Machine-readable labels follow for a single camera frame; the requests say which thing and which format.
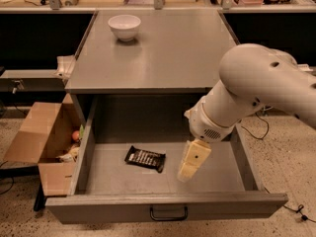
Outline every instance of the terrazzo floor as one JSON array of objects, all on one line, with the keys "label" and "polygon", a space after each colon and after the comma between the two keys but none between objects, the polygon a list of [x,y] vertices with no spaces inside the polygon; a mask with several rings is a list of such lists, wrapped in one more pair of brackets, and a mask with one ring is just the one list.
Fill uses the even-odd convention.
[{"label": "terrazzo floor", "polygon": [[[23,114],[7,110],[0,118],[0,164],[19,129]],[[273,193],[287,193],[287,206],[316,220],[316,143],[315,130],[295,118],[268,113],[264,117],[270,131],[264,140],[245,132],[253,160],[266,188]],[[242,124],[261,135],[266,126],[256,117],[244,118]],[[2,168],[15,166],[6,163]],[[62,225],[48,209],[33,211],[39,177],[15,178],[13,188],[0,196],[0,236],[316,236],[316,223],[302,221],[300,214],[281,208],[268,219],[106,223]],[[0,181],[0,193],[11,184]]]}]

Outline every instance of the speckled floor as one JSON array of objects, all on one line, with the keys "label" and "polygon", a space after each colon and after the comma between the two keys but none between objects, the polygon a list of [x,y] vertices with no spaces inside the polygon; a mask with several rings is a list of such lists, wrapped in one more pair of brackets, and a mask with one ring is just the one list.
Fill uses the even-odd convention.
[{"label": "speckled floor", "polygon": [[[295,118],[269,114],[270,132],[262,140],[246,134],[260,176],[271,192],[286,192],[287,206],[297,208],[316,220],[315,131]],[[0,163],[23,121],[23,114],[8,110],[0,118]],[[244,118],[243,125],[255,134],[265,133],[256,117]],[[2,168],[14,166],[7,163]],[[15,178],[13,188],[0,196],[0,236],[316,236],[316,223],[301,221],[300,215],[285,208],[268,219],[184,221],[166,223],[111,223],[62,225],[44,209],[33,211],[40,179]],[[0,181],[0,193],[11,180]]]}]

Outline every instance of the cardboard box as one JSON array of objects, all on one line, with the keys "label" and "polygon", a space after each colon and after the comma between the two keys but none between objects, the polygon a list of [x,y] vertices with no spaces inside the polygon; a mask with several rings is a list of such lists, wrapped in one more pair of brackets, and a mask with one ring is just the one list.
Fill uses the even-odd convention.
[{"label": "cardboard box", "polygon": [[67,195],[76,163],[58,163],[72,144],[71,134],[80,121],[71,98],[62,104],[36,102],[13,139],[5,161],[38,163],[43,192],[46,196]]}]

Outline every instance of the item in box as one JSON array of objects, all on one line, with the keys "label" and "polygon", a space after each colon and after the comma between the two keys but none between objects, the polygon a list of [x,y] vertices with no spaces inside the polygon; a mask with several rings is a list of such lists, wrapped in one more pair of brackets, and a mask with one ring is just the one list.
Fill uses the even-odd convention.
[{"label": "item in box", "polygon": [[155,153],[131,146],[128,150],[125,162],[149,169],[155,169],[158,173],[163,171],[166,154]]}]

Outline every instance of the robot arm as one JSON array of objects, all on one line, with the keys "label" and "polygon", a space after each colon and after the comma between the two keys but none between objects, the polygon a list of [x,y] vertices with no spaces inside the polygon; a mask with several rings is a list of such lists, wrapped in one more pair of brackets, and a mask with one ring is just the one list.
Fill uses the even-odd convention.
[{"label": "robot arm", "polygon": [[219,76],[213,89],[186,111],[196,139],[220,141],[236,122],[266,105],[316,128],[316,77],[300,71],[288,53],[240,44],[223,56]]}]

